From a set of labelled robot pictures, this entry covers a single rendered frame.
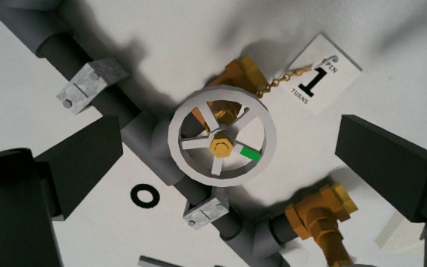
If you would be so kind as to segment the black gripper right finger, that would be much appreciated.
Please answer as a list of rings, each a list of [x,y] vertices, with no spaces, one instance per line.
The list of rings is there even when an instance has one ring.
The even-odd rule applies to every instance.
[[[427,149],[354,114],[342,114],[334,154],[410,223],[425,223],[427,267]]]

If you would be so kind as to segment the flat white box with blue label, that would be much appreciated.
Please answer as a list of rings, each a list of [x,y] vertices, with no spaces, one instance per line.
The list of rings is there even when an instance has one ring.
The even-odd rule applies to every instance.
[[[398,210],[376,238],[381,250],[424,258],[424,239],[419,240],[425,223],[411,223]]]

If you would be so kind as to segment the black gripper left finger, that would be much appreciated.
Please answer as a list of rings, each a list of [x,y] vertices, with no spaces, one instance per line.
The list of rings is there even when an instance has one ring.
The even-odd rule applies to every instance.
[[[124,154],[118,114],[105,114],[33,158],[0,151],[0,267],[64,267],[64,222]]]

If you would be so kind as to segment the black rubber ring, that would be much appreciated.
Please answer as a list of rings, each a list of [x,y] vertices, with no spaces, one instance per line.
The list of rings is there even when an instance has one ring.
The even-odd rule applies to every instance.
[[[139,200],[137,194],[140,191],[150,192],[153,196],[153,201],[142,202],[141,200]],[[150,209],[150,208],[156,207],[160,201],[159,192],[153,186],[146,185],[146,184],[140,184],[140,185],[136,185],[135,187],[133,187],[131,190],[131,193],[130,193],[130,198],[132,199],[132,201],[135,205],[139,206],[140,208],[145,208],[145,209]]]

